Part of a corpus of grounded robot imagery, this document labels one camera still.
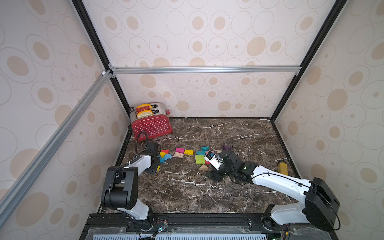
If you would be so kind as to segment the magenta rectangular block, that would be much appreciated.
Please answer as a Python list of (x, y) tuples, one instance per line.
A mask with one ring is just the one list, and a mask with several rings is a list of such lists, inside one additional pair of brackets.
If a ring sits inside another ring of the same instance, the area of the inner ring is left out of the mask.
[(181, 153), (183, 154), (185, 152), (185, 149), (182, 149), (182, 148), (176, 148), (175, 150), (176, 153)]

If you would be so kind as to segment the natural wood triangular block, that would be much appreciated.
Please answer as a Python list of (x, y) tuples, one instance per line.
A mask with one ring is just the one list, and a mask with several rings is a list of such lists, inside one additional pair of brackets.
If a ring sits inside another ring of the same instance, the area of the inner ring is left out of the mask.
[(209, 170), (209, 167), (206, 166), (206, 165), (201, 165), (201, 167), (199, 168), (200, 171), (207, 171)]

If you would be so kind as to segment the lime green block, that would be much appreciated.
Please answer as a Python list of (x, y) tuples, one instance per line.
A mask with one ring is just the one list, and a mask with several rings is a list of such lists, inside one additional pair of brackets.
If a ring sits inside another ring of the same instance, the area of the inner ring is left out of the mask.
[(196, 159), (196, 164), (197, 165), (204, 165), (205, 164), (205, 160), (204, 159)]
[(195, 159), (196, 160), (204, 160), (205, 156), (203, 156), (203, 155), (196, 155)]

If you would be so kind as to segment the teal triangular block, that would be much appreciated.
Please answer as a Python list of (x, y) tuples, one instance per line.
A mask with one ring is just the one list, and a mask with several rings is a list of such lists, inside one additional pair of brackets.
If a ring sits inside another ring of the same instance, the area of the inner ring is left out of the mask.
[(201, 150), (204, 151), (204, 152), (207, 152), (207, 151), (209, 151), (209, 146), (201, 147)]

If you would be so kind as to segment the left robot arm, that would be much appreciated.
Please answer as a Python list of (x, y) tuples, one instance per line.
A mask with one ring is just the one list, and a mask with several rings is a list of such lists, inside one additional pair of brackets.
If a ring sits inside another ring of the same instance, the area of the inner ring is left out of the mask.
[(157, 172), (160, 158), (156, 155), (136, 155), (125, 165), (109, 167), (101, 194), (101, 205), (124, 212), (130, 217), (147, 221), (150, 207), (138, 199), (139, 175)]

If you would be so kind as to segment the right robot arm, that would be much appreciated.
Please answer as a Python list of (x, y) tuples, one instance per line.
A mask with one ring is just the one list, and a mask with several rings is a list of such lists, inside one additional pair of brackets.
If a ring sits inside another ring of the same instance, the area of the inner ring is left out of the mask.
[(205, 161), (213, 166), (213, 180), (221, 182), (225, 176), (241, 186), (254, 184), (273, 189), (295, 200), (294, 204), (268, 206), (261, 217), (266, 230), (276, 225), (294, 223), (311, 224), (326, 232), (335, 231), (340, 224), (338, 210), (340, 202), (329, 186), (320, 178), (303, 180), (274, 172), (254, 162), (242, 162), (234, 151), (226, 149), (221, 153), (209, 151)]

